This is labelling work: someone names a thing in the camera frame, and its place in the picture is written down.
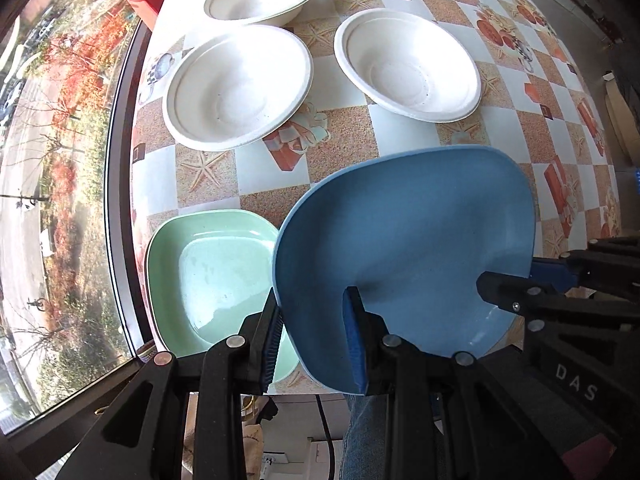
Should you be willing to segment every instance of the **table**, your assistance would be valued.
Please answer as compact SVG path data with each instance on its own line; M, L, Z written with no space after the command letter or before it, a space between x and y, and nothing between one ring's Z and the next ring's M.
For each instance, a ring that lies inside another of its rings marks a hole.
M536 202L535 256L555 258L619 232L618 189L602 122L571 54L530 0L309 1L286 26L314 58L305 103L263 140L223 156L176 144L162 119L162 91L179 60L227 30L204 14L203 2L165 0L146 53L131 168L143 292L145 249L163 221L242 208L280 227L303 193L334 171L431 146L491 145L519 164ZM346 78L334 56L336 28L347 16L376 7L433 20L460 41L482 79L478 110L455 123L415 121L383 110ZM519 319L496 348L521 338ZM298 367L272 391L325 390Z

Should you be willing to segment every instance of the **silver rivet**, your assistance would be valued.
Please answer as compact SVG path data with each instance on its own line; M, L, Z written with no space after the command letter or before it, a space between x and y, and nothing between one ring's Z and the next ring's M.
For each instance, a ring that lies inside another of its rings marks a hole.
M154 357L154 363L158 366L164 366L169 364L171 359L173 359L173 357L169 352L160 352Z
M229 348L240 348L244 344L244 337L241 335L233 335L226 338L226 345Z
M402 339L395 334L387 334L382 338L382 344L390 348L395 348L402 344Z
M456 362L460 366L471 366L475 359L469 352L458 352L456 354Z
M545 322L541 319L534 319L529 321L527 328L532 332L540 332L545 327Z

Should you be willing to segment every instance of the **blue plate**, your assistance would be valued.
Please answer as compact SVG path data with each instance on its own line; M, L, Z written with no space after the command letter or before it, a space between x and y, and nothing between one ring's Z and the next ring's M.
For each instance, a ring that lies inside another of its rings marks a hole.
M273 257L300 361L325 386L358 393L342 321L349 285L421 350L485 354L513 315L485 303L476 279L528 276L534 232L527 178L493 148L402 153L332 174L291 210Z

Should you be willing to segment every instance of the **green bowl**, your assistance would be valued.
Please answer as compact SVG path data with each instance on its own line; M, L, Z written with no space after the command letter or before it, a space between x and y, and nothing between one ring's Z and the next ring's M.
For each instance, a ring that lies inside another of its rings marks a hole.
M277 237L264 218L239 209L177 216L160 226L146 250L146 290L168 350L178 357L204 352L263 309ZM297 364L283 330L273 381Z

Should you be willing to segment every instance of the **person's leg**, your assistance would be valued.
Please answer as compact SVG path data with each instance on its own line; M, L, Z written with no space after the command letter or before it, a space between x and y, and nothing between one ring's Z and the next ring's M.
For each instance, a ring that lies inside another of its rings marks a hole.
M342 441L339 480L382 480L385 469L386 396L348 396L351 420Z

